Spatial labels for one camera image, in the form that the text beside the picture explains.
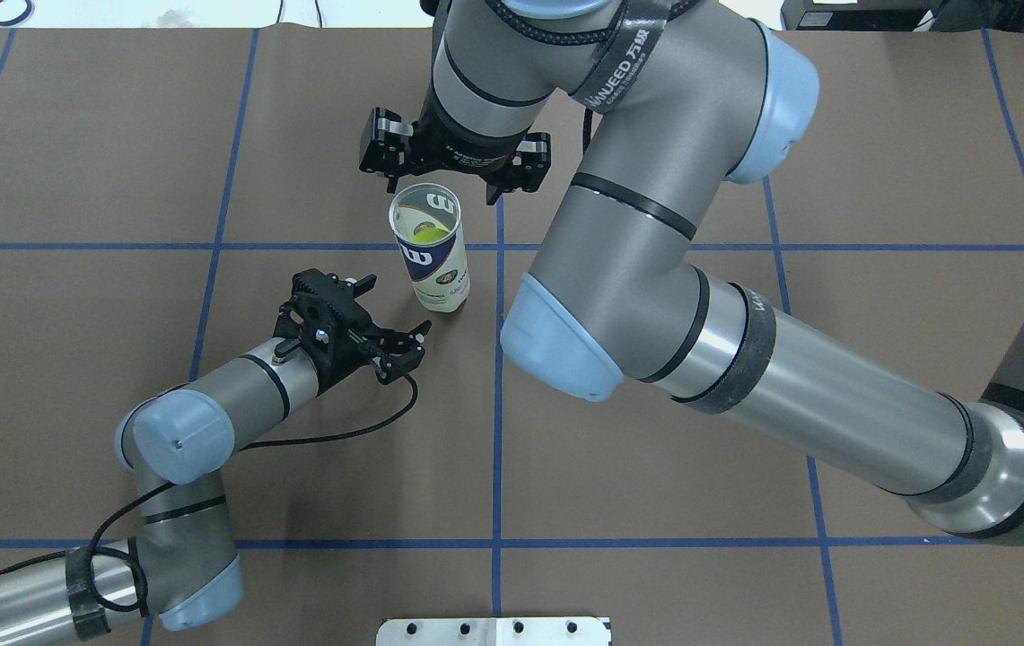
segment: white label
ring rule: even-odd
[[[808,11],[803,13],[803,19],[799,20],[799,26],[827,26],[830,24],[831,11]]]

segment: blue cap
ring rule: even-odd
[[[818,71],[807,56],[754,20],[766,41],[766,93],[755,135],[727,179],[750,184],[770,175],[803,138],[818,102]]]
[[[220,469],[236,445],[228,413],[213,397],[188,388],[164,393],[141,411],[133,437],[152,470],[174,483]]]
[[[185,630],[218,620],[232,612],[244,599],[244,582],[241,579],[241,556],[208,582],[191,597],[160,613],[160,621],[168,630]]]
[[[623,382],[618,365],[535,275],[520,281],[500,331],[504,355],[557,391],[605,400]]]
[[[573,18],[590,13],[608,4],[610,0],[504,0],[512,9],[525,18],[557,20]]]

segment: table surface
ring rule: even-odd
[[[1024,319],[1024,36],[783,38],[822,75],[815,121],[769,180],[724,185],[689,257],[976,399]],[[417,114],[429,49],[425,30],[0,30],[0,567],[133,498],[122,415],[266,339],[295,271],[377,273],[379,322],[428,315],[355,156],[373,105]],[[642,384],[592,404],[504,360],[581,118],[546,107],[556,164],[535,196],[489,208],[477,179],[430,176],[465,205],[474,286],[430,315],[412,414],[224,468],[240,608],[103,643],[369,645],[388,617],[568,613],[610,616],[623,645],[1024,643],[1024,549],[941,535]],[[274,437],[408,396],[360,372]]]

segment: silver metal tube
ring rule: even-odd
[[[127,551],[122,541],[110,548]],[[109,556],[93,559],[97,590],[118,604],[135,601],[133,572]],[[138,620],[140,613],[106,612],[110,626]],[[0,646],[51,646],[77,642],[65,584],[65,559],[31,565],[0,576]]]
[[[954,474],[967,425],[953,402],[775,311],[773,356],[729,418],[893,491]]]

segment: white surface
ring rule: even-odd
[[[781,29],[782,0],[722,0],[733,11]],[[280,0],[33,0],[24,28],[253,28],[276,21]],[[431,26],[420,0],[285,0],[282,21],[303,26]],[[0,19],[16,16],[25,0],[5,0]]]
[[[578,630],[569,633],[568,621]],[[610,646],[611,631],[606,618],[595,617],[506,617],[458,618],[458,620],[388,620],[376,633],[376,646]],[[460,634],[467,622],[469,633]],[[515,625],[523,633],[515,633]],[[417,633],[409,635],[409,626]]]

